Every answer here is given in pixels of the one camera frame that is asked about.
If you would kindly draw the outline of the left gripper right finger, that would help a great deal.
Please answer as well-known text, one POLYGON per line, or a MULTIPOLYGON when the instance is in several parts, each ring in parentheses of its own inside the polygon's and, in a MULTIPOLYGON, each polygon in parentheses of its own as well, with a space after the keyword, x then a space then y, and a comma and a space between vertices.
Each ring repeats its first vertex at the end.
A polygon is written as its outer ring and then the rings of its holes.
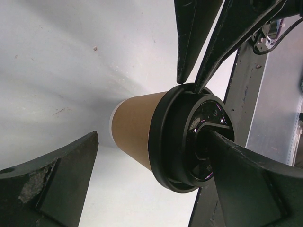
POLYGON ((206 133, 227 227, 301 227, 303 171, 206 133))

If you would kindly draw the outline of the single black cup lid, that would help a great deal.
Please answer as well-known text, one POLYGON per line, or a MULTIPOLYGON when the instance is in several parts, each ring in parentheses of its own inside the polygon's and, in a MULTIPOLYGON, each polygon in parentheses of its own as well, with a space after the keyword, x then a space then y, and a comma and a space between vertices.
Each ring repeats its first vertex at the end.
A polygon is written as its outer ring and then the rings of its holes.
POLYGON ((193 83, 178 85, 160 99, 151 119, 148 156, 156 180, 176 193, 203 187, 213 177, 207 131, 231 141, 235 130, 231 112, 210 89, 194 93, 193 83))

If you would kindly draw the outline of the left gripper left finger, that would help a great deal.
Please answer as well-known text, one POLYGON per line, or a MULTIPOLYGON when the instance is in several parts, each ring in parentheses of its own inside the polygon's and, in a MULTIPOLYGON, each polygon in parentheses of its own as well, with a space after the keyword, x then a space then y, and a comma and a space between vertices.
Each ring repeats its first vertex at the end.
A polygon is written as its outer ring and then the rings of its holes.
POLYGON ((0 172, 2 227, 77 227, 98 151, 98 134, 0 172))

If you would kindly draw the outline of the single brown paper cup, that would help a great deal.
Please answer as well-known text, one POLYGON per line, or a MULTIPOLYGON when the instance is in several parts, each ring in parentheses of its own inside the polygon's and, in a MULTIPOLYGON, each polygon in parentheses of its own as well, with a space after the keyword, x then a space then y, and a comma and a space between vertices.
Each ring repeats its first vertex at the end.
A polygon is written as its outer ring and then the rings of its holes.
POLYGON ((148 136, 153 114, 166 92, 135 96, 119 103, 110 117, 114 143, 128 156, 151 171, 148 136))

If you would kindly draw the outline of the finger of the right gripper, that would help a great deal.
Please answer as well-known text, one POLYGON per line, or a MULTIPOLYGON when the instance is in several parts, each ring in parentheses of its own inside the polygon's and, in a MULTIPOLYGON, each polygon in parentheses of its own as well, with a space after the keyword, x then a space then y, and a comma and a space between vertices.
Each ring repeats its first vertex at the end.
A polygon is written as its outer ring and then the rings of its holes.
POLYGON ((188 79, 211 30, 222 0, 175 0, 178 34, 177 83, 188 79))
POLYGON ((226 0, 198 70, 194 92, 201 93, 219 66, 285 3, 285 0, 226 0))

